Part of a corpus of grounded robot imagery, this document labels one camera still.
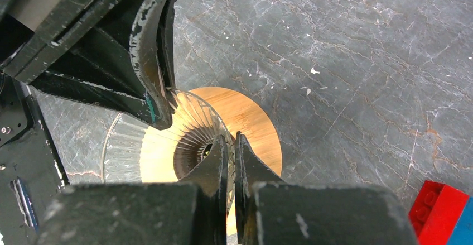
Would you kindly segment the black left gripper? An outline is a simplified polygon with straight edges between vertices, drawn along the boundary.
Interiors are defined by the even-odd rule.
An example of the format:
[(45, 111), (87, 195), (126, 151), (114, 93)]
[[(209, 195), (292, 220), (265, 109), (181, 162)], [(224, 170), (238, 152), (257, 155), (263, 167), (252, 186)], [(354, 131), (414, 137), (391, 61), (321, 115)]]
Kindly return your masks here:
[(57, 97), (128, 114), (156, 129), (172, 124), (157, 59), (166, 0), (1, 0), (34, 34), (1, 61), (1, 73)]

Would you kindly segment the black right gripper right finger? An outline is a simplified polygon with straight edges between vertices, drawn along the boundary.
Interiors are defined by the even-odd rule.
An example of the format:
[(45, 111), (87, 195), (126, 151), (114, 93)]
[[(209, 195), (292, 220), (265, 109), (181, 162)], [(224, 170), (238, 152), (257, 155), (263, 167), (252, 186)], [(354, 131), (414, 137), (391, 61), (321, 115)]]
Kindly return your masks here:
[(282, 182), (283, 180), (253, 151), (244, 134), (235, 139), (235, 215), (239, 244), (251, 244), (255, 230), (255, 212), (252, 211), (253, 184), (255, 182)]

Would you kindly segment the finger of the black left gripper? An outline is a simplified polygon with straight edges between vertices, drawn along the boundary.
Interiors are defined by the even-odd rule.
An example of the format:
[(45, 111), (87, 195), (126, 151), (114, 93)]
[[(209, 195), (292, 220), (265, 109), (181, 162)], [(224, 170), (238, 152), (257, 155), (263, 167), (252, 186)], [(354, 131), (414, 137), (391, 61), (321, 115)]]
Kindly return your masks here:
[(164, 86), (167, 88), (176, 86), (173, 58), (173, 29), (176, 1), (165, 1), (157, 30), (157, 59)]

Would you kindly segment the clear ribbed glass funnel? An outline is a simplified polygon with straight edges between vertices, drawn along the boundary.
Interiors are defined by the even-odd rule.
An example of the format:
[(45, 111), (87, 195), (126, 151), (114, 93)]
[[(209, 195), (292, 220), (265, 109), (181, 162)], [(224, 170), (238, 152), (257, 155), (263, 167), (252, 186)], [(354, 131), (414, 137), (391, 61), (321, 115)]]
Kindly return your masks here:
[(202, 97), (171, 89), (172, 125), (155, 129), (119, 113), (105, 138), (101, 175), (104, 183), (177, 182), (188, 175), (222, 136), (228, 151), (227, 207), (234, 200), (233, 137), (223, 119)]

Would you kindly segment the round wooden dripper stand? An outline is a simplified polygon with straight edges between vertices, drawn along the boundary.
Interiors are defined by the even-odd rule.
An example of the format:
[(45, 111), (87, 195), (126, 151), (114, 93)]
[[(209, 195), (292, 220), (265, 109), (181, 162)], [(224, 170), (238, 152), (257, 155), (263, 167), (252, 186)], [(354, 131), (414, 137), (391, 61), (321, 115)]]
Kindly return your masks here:
[[(223, 119), (234, 140), (234, 172), (234, 143), (237, 132), (241, 132), (248, 139), (254, 153), (281, 177), (282, 149), (278, 134), (272, 121), (256, 102), (242, 93), (222, 87), (202, 87), (187, 92), (202, 97)], [(231, 207), (227, 207), (226, 233), (234, 234), (236, 232), (234, 176), (234, 200)]]

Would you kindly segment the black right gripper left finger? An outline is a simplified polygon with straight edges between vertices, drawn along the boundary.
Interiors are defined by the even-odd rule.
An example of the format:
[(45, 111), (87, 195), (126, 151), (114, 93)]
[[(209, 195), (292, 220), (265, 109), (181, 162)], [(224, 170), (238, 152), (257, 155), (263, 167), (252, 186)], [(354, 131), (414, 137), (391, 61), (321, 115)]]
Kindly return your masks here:
[(217, 136), (207, 157), (180, 181), (197, 188), (190, 243), (226, 244), (228, 146), (224, 136)]

